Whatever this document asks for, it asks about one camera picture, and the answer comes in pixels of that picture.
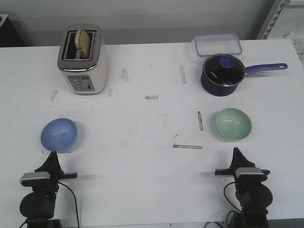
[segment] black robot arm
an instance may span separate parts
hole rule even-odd
[[[48,220],[54,216],[56,194],[61,179],[76,178],[77,173],[64,173],[60,168],[56,151],[51,152],[44,164],[35,172],[25,173],[20,183],[32,187],[20,204],[20,212],[25,216],[28,228],[60,228],[60,221]]]
[[[215,175],[231,175],[235,180],[236,197],[241,212],[235,212],[228,228],[268,228],[267,207],[272,203],[271,191],[261,182],[267,180],[269,170],[261,170],[248,161],[238,147],[228,169],[216,169]]]

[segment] saucepan handle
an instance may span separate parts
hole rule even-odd
[[[287,68],[288,65],[286,63],[255,65],[251,67],[246,67],[246,74],[251,75],[264,70],[286,70]]]

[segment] table surface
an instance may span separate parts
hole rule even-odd
[[[245,66],[285,62],[289,68],[259,72],[225,97],[200,84],[203,60],[192,43],[106,46],[109,64],[104,90],[77,95],[57,67],[59,47],[1,48],[0,220],[24,221],[19,212],[31,188],[20,185],[49,152],[40,143],[51,120],[75,121],[79,137],[70,153],[59,154],[64,181],[77,197],[81,226],[223,221],[232,208],[223,196],[237,146],[261,169],[274,201],[268,219],[304,217],[304,71],[289,40],[241,41]],[[185,78],[182,79],[181,68]],[[145,99],[145,96],[158,99]],[[250,117],[251,134],[223,139],[215,116],[227,107]],[[200,130],[201,112],[203,131]],[[197,145],[202,149],[173,148]],[[232,202],[234,187],[228,189]],[[73,197],[60,187],[55,216],[75,226]]]

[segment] white wall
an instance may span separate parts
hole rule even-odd
[[[73,23],[101,27],[107,44],[191,41],[197,34],[255,39],[274,0],[0,0],[25,42],[60,45]]]

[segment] tape mark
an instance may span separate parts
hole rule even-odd
[[[113,95],[113,89],[108,90],[108,97],[111,97]]]
[[[202,146],[192,146],[192,145],[173,145],[173,148],[203,149]]]
[[[158,96],[145,96],[145,99],[154,99],[154,100],[158,100]]]
[[[202,122],[202,119],[201,119],[201,114],[200,114],[200,111],[198,111],[198,118],[199,118],[199,129],[201,131],[204,131],[204,128],[203,128],[203,122]]]
[[[53,101],[55,99],[57,93],[58,93],[58,90],[54,89],[53,94],[51,96],[51,101]]]
[[[129,75],[128,75],[127,69],[122,69],[122,70],[121,70],[120,77],[121,77],[125,82],[128,82],[128,81],[129,81]]]
[[[181,76],[182,82],[187,83],[183,65],[180,65],[180,76]]]

